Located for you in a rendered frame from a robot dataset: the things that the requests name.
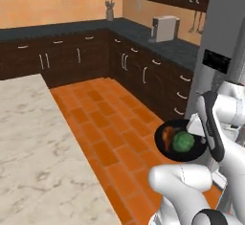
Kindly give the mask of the grey fridge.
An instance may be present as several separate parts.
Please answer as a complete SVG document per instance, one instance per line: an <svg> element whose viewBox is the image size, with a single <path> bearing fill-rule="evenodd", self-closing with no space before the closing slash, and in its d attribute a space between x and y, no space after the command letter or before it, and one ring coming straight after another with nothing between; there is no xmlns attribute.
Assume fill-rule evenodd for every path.
<svg viewBox="0 0 245 225"><path fill-rule="evenodd" d="M210 0L190 90L188 114L203 93L223 81L245 86L245 0Z"/></svg>

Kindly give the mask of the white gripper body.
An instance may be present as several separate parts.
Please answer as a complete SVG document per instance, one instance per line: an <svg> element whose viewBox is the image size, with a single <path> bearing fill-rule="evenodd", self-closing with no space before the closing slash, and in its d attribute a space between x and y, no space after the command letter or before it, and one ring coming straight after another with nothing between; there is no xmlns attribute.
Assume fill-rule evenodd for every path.
<svg viewBox="0 0 245 225"><path fill-rule="evenodd" d="M205 132L201 120L197 113L191 115L189 122L187 124L187 132L192 135L197 135L200 137L205 136Z"/></svg>

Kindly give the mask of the white coffee machine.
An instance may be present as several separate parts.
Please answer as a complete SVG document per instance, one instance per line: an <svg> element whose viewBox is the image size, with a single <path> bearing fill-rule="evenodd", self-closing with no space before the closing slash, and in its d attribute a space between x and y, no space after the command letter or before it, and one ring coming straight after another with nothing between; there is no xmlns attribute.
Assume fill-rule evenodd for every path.
<svg viewBox="0 0 245 225"><path fill-rule="evenodd" d="M149 42L158 43L173 40L179 30L180 19L176 16L165 15L152 19L151 36Z"/></svg>

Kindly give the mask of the grey hanging spatula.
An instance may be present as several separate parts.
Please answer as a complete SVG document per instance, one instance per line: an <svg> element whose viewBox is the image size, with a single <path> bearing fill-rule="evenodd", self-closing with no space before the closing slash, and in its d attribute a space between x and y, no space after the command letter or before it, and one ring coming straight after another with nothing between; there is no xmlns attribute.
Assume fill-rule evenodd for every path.
<svg viewBox="0 0 245 225"><path fill-rule="evenodd" d="M203 32L203 31L200 29L202 16L203 16L203 12L200 11L200 14L199 14L199 20L198 20L198 25L197 25L197 29L196 29L196 32L197 32L198 34L202 34L202 32Z"/></svg>

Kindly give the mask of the dark wood base cupboards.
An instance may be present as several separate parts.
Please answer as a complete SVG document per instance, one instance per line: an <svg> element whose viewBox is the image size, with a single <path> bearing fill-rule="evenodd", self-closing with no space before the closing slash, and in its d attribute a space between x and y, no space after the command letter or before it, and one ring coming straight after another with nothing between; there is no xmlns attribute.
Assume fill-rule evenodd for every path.
<svg viewBox="0 0 245 225"><path fill-rule="evenodd" d="M107 29L0 41L0 79L40 74L51 88L111 78L164 121L185 116L192 72Z"/></svg>

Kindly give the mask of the green broccoli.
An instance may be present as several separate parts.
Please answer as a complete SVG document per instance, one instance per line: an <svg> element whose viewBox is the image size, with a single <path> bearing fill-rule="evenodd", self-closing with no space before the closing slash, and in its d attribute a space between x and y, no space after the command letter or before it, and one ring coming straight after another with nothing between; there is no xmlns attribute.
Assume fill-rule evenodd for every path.
<svg viewBox="0 0 245 225"><path fill-rule="evenodd" d="M172 147L178 152L189 152L194 145L194 137L187 131L178 132L172 141Z"/></svg>

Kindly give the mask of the grey hanging ladle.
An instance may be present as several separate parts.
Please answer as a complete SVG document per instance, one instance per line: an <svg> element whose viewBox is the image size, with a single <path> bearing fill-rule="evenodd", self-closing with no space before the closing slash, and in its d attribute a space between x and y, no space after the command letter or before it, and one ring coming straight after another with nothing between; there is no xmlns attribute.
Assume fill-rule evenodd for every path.
<svg viewBox="0 0 245 225"><path fill-rule="evenodd" d="M194 30L194 25L195 25L195 19L196 19L196 11L194 12L193 14L193 19L192 19L192 23L190 25L190 28L189 28L189 33L191 34Z"/></svg>

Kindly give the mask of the black bowl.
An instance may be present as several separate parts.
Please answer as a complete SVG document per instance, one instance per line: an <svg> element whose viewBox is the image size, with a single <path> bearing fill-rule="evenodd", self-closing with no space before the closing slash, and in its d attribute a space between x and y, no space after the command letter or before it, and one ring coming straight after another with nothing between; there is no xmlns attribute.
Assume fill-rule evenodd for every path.
<svg viewBox="0 0 245 225"><path fill-rule="evenodd" d="M172 120L172 121L165 122L164 124L160 125L156 129L155 134L154 134L154 141L155 141L156 147L168 159L177 161L177 162L189 162L189 161L193 161L197 159L199 156L201 156L205 152L207 148L207 144L205 143L204 138L197 136L197 135L192 135L192 134L191 135L194 137L195 142L189 152L175 151L172 147L173 139L169 146L169 150L165 150L165 144L164 144L163 137L162 137L162 133L164 129L167 126L172 126L174 128L174 136L175 136L180 131L187 131L188 122L189 121L185 119Z"/></svg>

